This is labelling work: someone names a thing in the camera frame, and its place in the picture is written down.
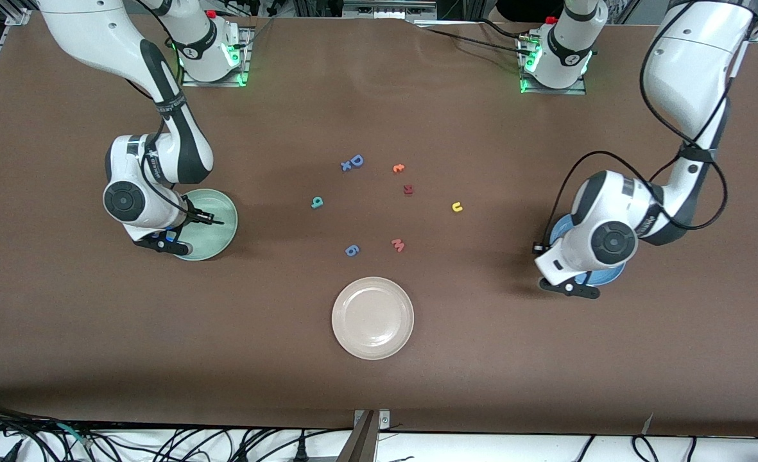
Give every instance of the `white floor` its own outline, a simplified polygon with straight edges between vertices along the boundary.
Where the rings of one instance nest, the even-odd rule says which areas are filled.
[[[217,430],[206,430],[193,438],[189,438],[173,451],[174,457],[183,457],[194,445],[202,442],[207,436]],[[171,435],[173,430],[147,431],[106,431],[103,435],[112,436],[116,441],[129,445],[140,445],[149,449],[159,449]],[[218,436],[202,450],[205,454],[191,456],[192,462],[223,462],[228,459],[233,450],[238,448],[244,430],[229,432],[231,441],[225,436]],[[56,451],[58,456],[64,456],[59,441],[54,436],[40,434],[42,439]],[[264,440],[250,453],[249,462],[259,462],[259,458],[275,447],[285,444],[299,435],[298,430],[285,430]],[[337,456],[347,439],[349,432],[332,432],[325,435],[308,438],[307,453],[311,457]],[[382,433],[379,434],[379,444],[376,453],[377,462],[399,462],[412,456],[412,462],[573,462],[578,459],[581,448],[588,436],[553,436],[553,435],[461,435],[461,434],[425,434],[425,433]],[[3,436],[0,433],[0,457],[5,456],[20,436]],[[651,436],[650,442],[658,455],[660,462],[684,462],[689,450],[689,438],[677,436]],[[296,454],[296,444],[280,450],[268,457],[266,462],[285,462],[292,460]],[[94,457],[99,462],[108,460],[100,451],[94,450]],[[121,450],[120,456],[124,462],[150,462],[153,454],[134,450]],[[652,457],[642,449],[646,459]],[[89,456],[83,451],[82,445],[73,447],[73,459],[88,461]],[[642,462],[630,445],[629,436],[597,436],[585,461],[638,461]],[[43,462],[42,453],[33,443],[27,440],[21,447],[17,462]],[[758,439],[751,438],[699,438],[693,454],[693,462],[758,462]]]

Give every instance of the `green led light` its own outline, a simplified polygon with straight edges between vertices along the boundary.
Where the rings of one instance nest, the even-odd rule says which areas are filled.
[[[222,52],[225,53],[227,64],[233,65],[233,67],[235,67],[235,65],[239,63],[239,55],[237,55],[237,53],[233,53],[233,55],[231,55],[231,50],[233,50],[232,47],[228,47],[227,45],[222,47]]]
[[[581,75],[587,72],[587,64],[590,64],[590,58],[592,58],[592,52],[587,53],[587,57],[584,58],[584,67],[581,68]]]
[[[239,85],[239,87],[247,87],[248,74],[248,71],[244,71],[243,73],[240,73],[236,76],[236,83]]]
[[[535,72],[535,67],[538,65],[538,60],[541,59],[541,47],[535,47],[535,53],[531,53],[531,56],[535,55],[534,58],[528,59],[525,65],[525,69],[530,71],[531,73]]]

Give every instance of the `mounting plate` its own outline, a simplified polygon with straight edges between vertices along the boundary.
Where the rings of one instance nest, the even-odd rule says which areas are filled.
[[[253,37],[255,36],[254,27],[239,27],[239,42],[240,49],[236,53],[239,53],[239,65],[231,70],[223,79],[213,82],[196,81],[190,74],[185,71],[185,76],[182,79],[183,87],[246,87],[247,75],[250,72],[250,58],[253,55]]]
[[[537,31],[538,29],[531,30],[531,38],[535,37],[535,41],[531,40],[520,40],[516,39],[516,49],[520,50],[528,50],[529,52],[533,53],[535,50],[535,45],[538,44],[538,36],[532,35],[534,31]],[[564,88],[562,90],[558,90],[556,88],[549,88],[545,87],[545,85],[541,85],[539,81],[535,79],[534,76],[532,76],[531,73],[528,73],[526,70],[526,62],[531,59],[530,55],[522,55],[522,53],[519,53],[519,78],[521,79],[521,88],[522,93],[543,93],[543,94],[586,94],[587,89],[584,87],[584,76],[579,76],[578,80],[576,80],[576,83],[572,84],[569,88]]]
[[[353,415],[353,426],[359,423],[359,418],[364,409],[357,409]],[[379,409],[379,430],[387,430],[390,428],[390,409]]]

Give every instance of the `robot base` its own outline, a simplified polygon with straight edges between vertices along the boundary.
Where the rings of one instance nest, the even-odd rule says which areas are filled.
[[[229,49],[227,51],[227,59],[230,61],[238,61],[238,65],[233,68],[222,79],[212,82],[197,81],[190,74],[185,71],[185,76],[182,78],[183,87],[246,87],[247,76],[250,72],[250,58],[253,55],[253,37],[255,35],[254,27],[239,27],[238,41],[233,45],[238,45],[239,49]]]
[[[537,46],[537,42],[534,42],[533,40],[520,40],[516,39],[516,49],[525,49],[530,51],[531,53],[535,52],[535,46]],[[534,76],[532,76],[527,70],[526,67],[528,66],[528,61],[533,59],[534,56],[531,55],[521,55],[519,53],[519,79],[521,80],[521,90],[522,93],[543,93],[543,94],[586,94],[587,89],[584,87],[584,76],[578,77],[578,80],[576,80],[576,83],[572,84],[571,87],[564,88],[564,89],[556,89],[556,88],[549,88],[545,87],[545,85],[541,85],[539,81],[535,79]]]
[[[187,255],[177,255],[182,260],[200,261],[216,257],[227,248],[236,234],[239,216],[230,197],[214,189],[196,189],[186,194],[194,207],[214,214],[214,219],[224,225],[188,223],[182,228],[179,241],[188,243],[193,251]]]

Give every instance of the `plug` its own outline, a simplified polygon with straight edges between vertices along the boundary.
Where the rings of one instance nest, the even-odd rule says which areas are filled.
[[[3,457],[3,462],[17,462],[19,448],[21,447],[22,447],[22,440],[17,441],[17,444],[15,444],[14,447],[12,447],[11,450],[9,450],[7,454],[5,454],[5,457]]]
[[[302,435],[299,436],[299,448],[296,449],[296,457],[293,458],[293,462],[308,462],[310,459],[305,447],[305,430],[302,430]]]

